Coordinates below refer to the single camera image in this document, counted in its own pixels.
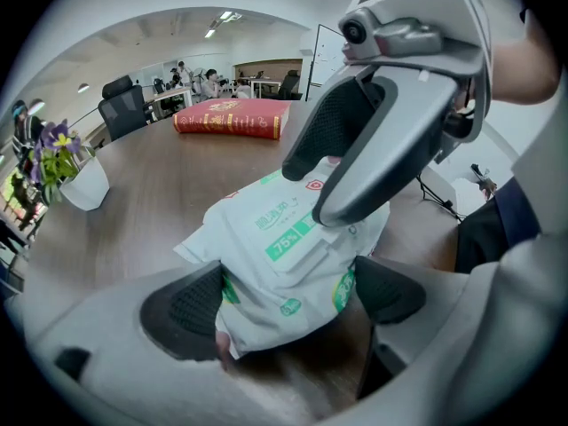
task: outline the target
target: office chair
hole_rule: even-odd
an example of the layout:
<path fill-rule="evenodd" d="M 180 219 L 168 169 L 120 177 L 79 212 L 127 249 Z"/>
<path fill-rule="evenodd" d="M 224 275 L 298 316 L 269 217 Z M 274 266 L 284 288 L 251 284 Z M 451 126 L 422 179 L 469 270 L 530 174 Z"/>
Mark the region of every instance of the office chair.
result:
<path fill-rule="evenodd" d="M 146 126 L 146 105 L 142 87 L 133 86 L 127 75 L 105 85 L 102 94 L 99 112 L 112 140 Z"/>
<path fill-rule="evenodd" d="M 163 80 L 154 79 L 154 88 L 156 90 L 156 93 L 163 93 Z"/>
<path fill-rule="evenodd" d="M 294 93 L 292 91 L 298 82 L 300 82 L 300 76 L 297 69 L 290 69 L 284 78 L 284 82 L 278 89 L 278 93 L 263 93 L 263 98 L 299 101 L 302 98 L 302 93 Z"/>

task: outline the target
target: purple flower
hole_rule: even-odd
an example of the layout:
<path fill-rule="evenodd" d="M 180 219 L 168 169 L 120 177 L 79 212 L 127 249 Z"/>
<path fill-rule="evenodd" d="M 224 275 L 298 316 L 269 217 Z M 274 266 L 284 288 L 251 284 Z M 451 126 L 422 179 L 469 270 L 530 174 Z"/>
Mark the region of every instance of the purple flower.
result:
<path fill-rule="evenodd" d="M 42 141 L 47 148 L 54 151 L 65 147 L 69 152 L 77 153 L 81 147 L 80 138 L 70 138 L 68 136 L 67 120 L 64 120 L 57 126 L 54 122 L 47 123 L 42 131 Z"/>
<path fill-rule="evenodd" d="M 42 160 L 42 142 L 41 141 L 37 141 L 37 144 L 35 144 L 34 147 L 34 160 L 33 163 L 37 164 Z"/>
<path fill-rule="evenodd" d="M 34 167 L 32 167 L 30 175 L 34 183 L 42 183 L 42 171 L 39 168 L 39 164 L 34 163 Z"/>
<path fill-rule="evenodd" d="M 41 183 L 42 182 L 42 171 L 39 167 L 39 163 L 42 161 L 42 142 L 38 141 L 34 147 L 34 157 L 32 158 L 32 170 L 30 172 L 30 176 L 34 183 Z"/>

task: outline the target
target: desk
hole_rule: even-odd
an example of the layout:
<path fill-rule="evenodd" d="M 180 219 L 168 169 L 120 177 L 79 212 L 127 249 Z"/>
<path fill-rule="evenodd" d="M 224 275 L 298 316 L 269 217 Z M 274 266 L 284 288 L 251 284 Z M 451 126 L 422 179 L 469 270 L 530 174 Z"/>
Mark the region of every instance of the desk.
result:
<path fill-rule="evenodd" d="M 85 145 L 88 146 L 92 146 L 91 145 L 91 141 L 99 135 L 100 132 L 104 131 L 107 127 L 107 124 L 102 122 L 99 126 L 97 126 L 97 128 L 95 128 L 94 130 L 92 130 L 89 134 L 87 134 L 87 136 L 84 137 L 83 139 L 83 143 Z"/>
<path fill-rule="evenodd" d="M 162 101 L 163 99 L 167 98 L 173 98 L 177 95 L 184 95 L 185 107 L 193 106 L 191 87 L 183 87 L 181 89 L 167 90 L 164 93 L 159 93 L 157 95 L 154 95 L 152 99 L 146 101 L 146 104 L 157 103 L 158 101 Z M 153 111 L 155 114 L 157 112 L 156 117 L 162 115 L 162 110 L 159 106 L 153 106 Z"/>
<path fill-rule="evenodd" d="M 30 251 L 22 296 L 28 343 L 33 345 L 50 323 L 89 294 L 183 265 L 173 247 L 199 228 L 213 203 L 281 167 L 306 108 L 292 103 L 280 142 L 178 134 L 166 119 L 97 151 L 110 183 L 101 207 L 85 213 L 65 199 L 54 203 Z M 445 197 L 430 173 L 423 179 Z M 443 209 L 422 201 L 414 181 L 391 200 L 375 255 L 450 271 L 455 230 L 456 221 Z M 259 405 L 284 412 L 292 424 L 329 417 L 355 402 L 368 327 L 354 295 L 325 327 L 239 361 L 227 383 Z"/>
<path fill-rule="evenodd" d="M 280 86 L 282 85 L 282 81 L 275 81 L 275 80 L 270 80 L 270 79 L 251 79 L 250 80 L 250 89 L 252 91 L 252 98 L 256 98 L 256 94 L 255 94 L 255 83 L 258 83 L 258 97 L 262 98 L 263 97 L 263 83 L 266 83 L 268 85 L 278 85 L 278 88 L 280 88 Z"/>

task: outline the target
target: black rubber pad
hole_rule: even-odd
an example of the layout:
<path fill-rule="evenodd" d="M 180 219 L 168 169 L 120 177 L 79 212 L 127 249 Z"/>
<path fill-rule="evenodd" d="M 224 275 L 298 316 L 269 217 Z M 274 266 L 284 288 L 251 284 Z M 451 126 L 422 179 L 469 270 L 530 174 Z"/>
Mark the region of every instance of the black rubber pad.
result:
<path fill-rule="evenodd" d="M 140 309 L 146 335 L 175 359 L 216 359 L 215 318 L 224 272 L 212 262 L 153 292 Z"/>
<path fill-rule="evenodd" d="M 418 282 L 368 257 L 355 259 L 355 287 L 375 324 L 401 322 L 426 304 L 426 291 Z"/>
<path fill-rule="evenodd" d="M 288 180 L 301 180 L 324 156 L 344 156 L 375 112 L 355 79 L 337 85 L 317 106 L 282 163 Z"/>

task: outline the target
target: white plastic bag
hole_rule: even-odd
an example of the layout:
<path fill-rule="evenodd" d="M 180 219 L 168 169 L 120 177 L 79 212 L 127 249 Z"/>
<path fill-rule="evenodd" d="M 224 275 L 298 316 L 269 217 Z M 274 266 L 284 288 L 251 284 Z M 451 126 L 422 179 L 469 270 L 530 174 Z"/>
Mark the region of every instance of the white plastic bag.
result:
<path fill-rule="evenodd" d="M 190 262 L 221 260 L 231 272 L 216 325 L 236 359 L 308 335 L 347 304 L 353 259 L 373 251 L 389 204 L 355 225 L 316 224 L 312 209 L 333 168 L 322 161 L 299 182 L 277 171 L 246 186 L 213 205 L 175 248 Z"/>

